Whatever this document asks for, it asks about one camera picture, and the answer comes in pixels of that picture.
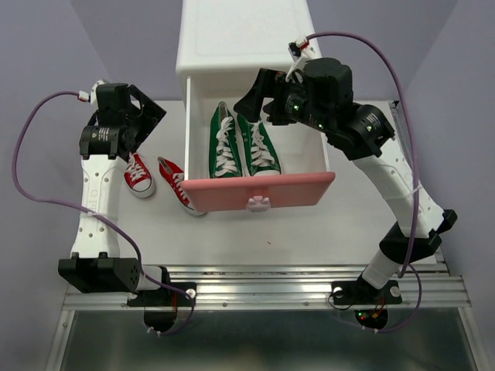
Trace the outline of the green sneaker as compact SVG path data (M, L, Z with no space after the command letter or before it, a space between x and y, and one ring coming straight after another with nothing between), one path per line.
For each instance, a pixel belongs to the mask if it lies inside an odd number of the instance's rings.
M210 120L209 175L211 179L243 175L236 122L224 101L217 105Z
M250 122L239 114L237 124L249 176L281 175L282 166L263 120Z

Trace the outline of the pink drawer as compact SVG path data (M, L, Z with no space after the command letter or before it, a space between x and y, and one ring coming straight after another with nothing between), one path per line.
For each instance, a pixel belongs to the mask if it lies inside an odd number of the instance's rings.
M184 80L186 108L183 186L199 211L266 210L313 206L335 179L326 140L302 124L266 130L282 165L281 175L212 179L209 174L210 120L219 102L233 107L252 87L257 70L189 73Z

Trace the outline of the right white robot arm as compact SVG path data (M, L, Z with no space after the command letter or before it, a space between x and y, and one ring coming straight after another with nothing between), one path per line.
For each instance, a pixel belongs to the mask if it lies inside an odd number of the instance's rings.
M380 297L400 267L433 255L457 221L422 187L385 114L354 102L352 71L339 60L310 60L293 73L260 69L234 111L250 122L266 113L274 125L298 122L322 132L381 194L396 222L356 282L364 301Z

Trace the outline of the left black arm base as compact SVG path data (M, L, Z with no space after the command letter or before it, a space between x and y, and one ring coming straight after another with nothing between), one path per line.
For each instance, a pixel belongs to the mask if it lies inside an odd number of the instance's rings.
M175 335L190 323L196 306L197 284L187 281L175 286L179 292L159 288L140 291L134 298L128 298L129 308L143 310L147 333L158 337Z

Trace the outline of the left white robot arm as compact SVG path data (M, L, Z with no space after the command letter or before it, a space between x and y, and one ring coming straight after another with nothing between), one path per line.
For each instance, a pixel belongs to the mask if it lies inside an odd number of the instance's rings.
M89 98L96 111L79 141L83 209L70 257L59 261L58 272L83 293L133 292L140 281L140 263L121 257L115 229L121 184L131 153L166 111L127 83L99 80Z

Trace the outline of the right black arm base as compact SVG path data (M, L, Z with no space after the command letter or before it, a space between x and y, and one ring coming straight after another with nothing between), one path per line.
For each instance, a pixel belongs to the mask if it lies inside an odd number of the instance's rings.
M358 324L372 330L383 330L388 322L387 306L401 305L403 299L395 280L376 289L359 278L355 281L334 281L327 302L332 308L341 311L365 306L367 309L354 309Z

